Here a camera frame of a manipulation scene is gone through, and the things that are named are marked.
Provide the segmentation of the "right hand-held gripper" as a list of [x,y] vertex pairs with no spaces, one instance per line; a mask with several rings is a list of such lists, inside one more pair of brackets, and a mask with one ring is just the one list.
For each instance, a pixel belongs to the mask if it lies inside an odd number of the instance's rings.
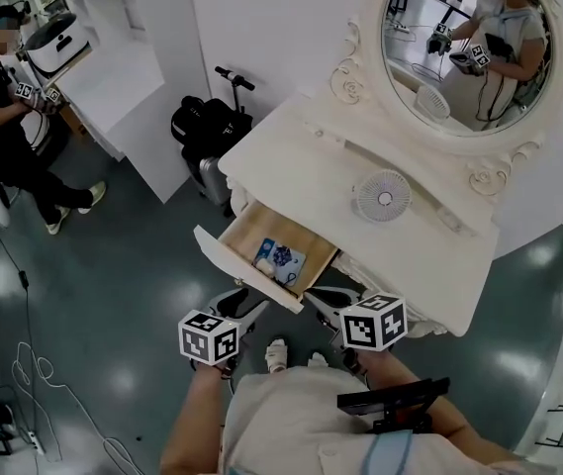
[[364,299],[354,290],[313,287],[305,299],[318,310],[319,321],[333,331],[330,344],[342,356],[342,364],[355,375],[363,370],[359,350],[390,351],[406,336],[406,301],[385,292]]

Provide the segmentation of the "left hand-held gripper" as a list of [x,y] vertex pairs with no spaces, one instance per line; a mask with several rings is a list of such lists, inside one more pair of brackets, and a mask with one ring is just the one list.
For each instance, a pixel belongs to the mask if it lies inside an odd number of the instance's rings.
[[194,370],[206,365],[218,369],[224,379],[231,379],[247,349],[247,338],[255,329],[255,322],[270,306],[261,300],[244,315],[236,313],[247,299],[246,288],[222,293],[202,310],[192,310],[178,323],[180,354]]

